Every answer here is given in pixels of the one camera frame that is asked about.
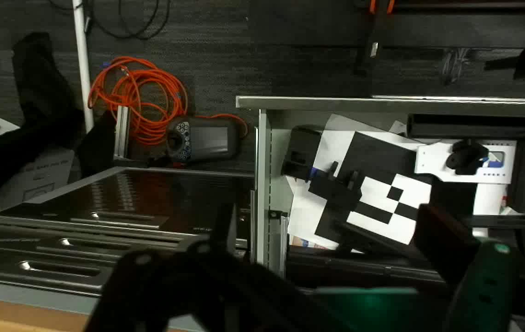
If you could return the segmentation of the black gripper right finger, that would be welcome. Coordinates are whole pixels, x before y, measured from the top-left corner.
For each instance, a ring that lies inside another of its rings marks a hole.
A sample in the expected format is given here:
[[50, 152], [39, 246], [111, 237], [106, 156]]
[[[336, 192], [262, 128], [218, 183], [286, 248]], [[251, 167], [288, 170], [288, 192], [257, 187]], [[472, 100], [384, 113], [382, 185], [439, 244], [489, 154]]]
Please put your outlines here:
[[444, 332], [507, 332], [520, 257], [505, 242], [478, 240], [452, 215], [419, 209], [417, 248], [454, 290]]

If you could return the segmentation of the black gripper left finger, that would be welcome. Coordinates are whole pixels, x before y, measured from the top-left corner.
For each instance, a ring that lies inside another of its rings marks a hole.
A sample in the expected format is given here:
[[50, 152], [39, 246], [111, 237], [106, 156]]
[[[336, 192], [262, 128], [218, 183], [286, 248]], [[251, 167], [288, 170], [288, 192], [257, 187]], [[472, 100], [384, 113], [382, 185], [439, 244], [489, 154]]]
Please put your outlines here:
[[133, 251], [117, 263], [85, 332], [166, 332], [181, 316], [207, 332], [284, 331], [262, 277], [269, 272], [227, 253]]

